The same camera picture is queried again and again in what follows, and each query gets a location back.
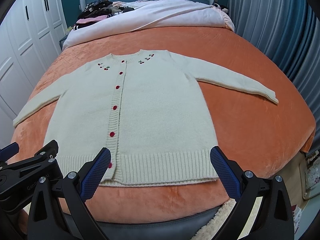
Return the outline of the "white panelled wardrobe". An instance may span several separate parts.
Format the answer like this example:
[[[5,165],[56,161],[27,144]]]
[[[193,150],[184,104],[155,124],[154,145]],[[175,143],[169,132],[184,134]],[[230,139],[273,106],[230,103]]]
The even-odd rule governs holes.
[[[66,35],[61,0],[15,0],[1,23],[1,147],[13,120],[50,65]]]

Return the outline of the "cream knit cherry cardigan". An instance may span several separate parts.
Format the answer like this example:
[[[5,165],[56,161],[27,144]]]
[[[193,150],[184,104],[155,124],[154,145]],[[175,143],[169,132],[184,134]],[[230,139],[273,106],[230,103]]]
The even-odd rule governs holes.
[[[44,142],[57,141],[63,174],[108,148],[103,186],[212,181],[217,173],[209,154],[218,142],[201,81],[278,102],[274,91],[220,65],[140,50],[109,54],[61,76],[25,104],[13,125],[56,102]]]

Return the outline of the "blue-grey pleated curtain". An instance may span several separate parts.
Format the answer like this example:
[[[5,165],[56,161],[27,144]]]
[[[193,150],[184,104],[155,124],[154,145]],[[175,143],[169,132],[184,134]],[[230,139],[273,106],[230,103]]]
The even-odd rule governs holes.
[[[306,0],[229,0],[235,32],[295,85],[319,120],[319,20]]]

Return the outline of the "pile of dark clothes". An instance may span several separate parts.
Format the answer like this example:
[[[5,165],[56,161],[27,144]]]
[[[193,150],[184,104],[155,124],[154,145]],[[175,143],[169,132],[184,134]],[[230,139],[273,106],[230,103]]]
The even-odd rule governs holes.
[[[97,0],[85,6],[84,11],[78,16],[73,30],[89,27],[102,20],[134,10],[132,7],[124,6],[121,2]]]

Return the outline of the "cream fleece sleeve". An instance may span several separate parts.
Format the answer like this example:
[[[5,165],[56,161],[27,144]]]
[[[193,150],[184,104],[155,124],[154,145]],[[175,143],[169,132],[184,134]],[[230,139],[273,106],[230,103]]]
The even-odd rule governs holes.
[[[211,219],[205,226],[200,228],[198,232],[191,238],[191,240],[210,240],[220,230],[228,216],[231,214],[236,201],[232,198],[223,203],[218,209],[213,219]]]

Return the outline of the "orange velvet bedspread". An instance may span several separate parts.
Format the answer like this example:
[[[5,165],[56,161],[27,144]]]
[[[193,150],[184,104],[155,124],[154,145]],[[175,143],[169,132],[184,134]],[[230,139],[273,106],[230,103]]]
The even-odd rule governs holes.
[[[200,84],[218,144],[242,169],[269,178],[299,151],[310,149],[316,122],[298,90],[261,51],[224,28],[152,28],[73,46],[53,62],[34,93],[88,61],[141,49],[169,50],[212,62],[255,79],[276,93],[277,105],[259,96]],[[96,220],[138,224],[191,216],[227,199],[222,184],[212,181],[183,186],[101,186],[86,204]]]

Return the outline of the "white pink folded duvet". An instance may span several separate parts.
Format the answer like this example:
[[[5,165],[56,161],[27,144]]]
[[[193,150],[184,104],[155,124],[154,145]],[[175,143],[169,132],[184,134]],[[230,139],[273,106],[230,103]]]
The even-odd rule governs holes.
[[[234,31],[231,18],[222,10],[189,0],[132,2],[135,9],[79,30],[72,30],[62,49],[99,38],[159,27],[218,27]]]

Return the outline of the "floral storage box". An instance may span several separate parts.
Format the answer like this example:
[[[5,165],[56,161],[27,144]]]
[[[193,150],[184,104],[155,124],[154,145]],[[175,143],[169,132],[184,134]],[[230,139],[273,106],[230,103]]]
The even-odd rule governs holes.
[[[300,162],[299,171],[303,199],[309,200],[319,195],[319,150]]]

